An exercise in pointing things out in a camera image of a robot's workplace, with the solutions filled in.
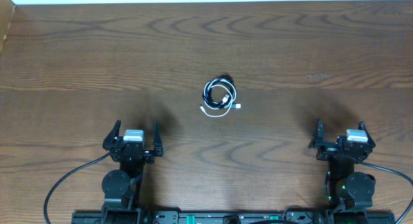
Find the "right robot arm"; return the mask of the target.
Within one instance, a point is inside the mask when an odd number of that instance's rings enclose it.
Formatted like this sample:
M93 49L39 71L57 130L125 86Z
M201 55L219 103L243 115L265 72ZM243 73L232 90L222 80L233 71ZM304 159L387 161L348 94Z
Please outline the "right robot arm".
M324 123L318 119L308 147L317 150L317 160L328 163L325 194L330 208L325 211L325 219L328 223L339 223L360 213L360 222L367 223L365 212L372 206L376 179L370 174L356 172L355 165L366 160L376 144L363 121L357 129L346 130L335 142L325 141L324 131Z

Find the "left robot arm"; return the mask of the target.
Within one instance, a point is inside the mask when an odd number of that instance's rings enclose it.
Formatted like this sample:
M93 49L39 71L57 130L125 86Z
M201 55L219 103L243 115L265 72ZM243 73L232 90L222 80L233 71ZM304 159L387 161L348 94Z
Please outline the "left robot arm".
M119 168L107 173L102 180L101 187L105 198L100 222L152 223L153 214L139 204L139 197L145 165L153 163L156 157L163 155L159 127L154 123L152 149L144 148L145 137L142 130L129 129L120 136L120 127L121 122L118 120L103 141L103 148L114 162L119 163Z

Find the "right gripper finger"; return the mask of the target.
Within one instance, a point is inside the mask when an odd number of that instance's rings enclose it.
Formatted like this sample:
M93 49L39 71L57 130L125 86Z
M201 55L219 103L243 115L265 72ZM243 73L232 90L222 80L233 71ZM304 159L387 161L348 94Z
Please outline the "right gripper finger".
M368 148L374 149L376 147L376 143L372 139L371 135L369 134L363 120L359 121L358 130L363 130L365 132L365 135L366 135L367 139L363 140L363 141L358 141L357 144L366 145Z
M323 136L324 136L324 124L322 120L318 119L316 123L316 128L313 133L313 136L308 144L308 148L319 149L324 145L323 143Z

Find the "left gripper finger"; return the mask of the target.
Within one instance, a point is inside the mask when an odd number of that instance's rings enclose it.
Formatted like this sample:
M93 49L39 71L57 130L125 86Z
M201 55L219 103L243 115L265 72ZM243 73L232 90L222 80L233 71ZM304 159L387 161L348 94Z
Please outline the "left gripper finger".
M112 150L113 148L116 147L116 143L117 143L116 137L119 136L120 126L121 126L121 121L117 120L112 130L109 132L106 138L104 138L103 148L105 150Z
M161 140L159 125L157 124L156 121L154 122L153 146L154 146L154 155L155 155L155 157L162 157L163 156L163 143L162 143L162 140Z

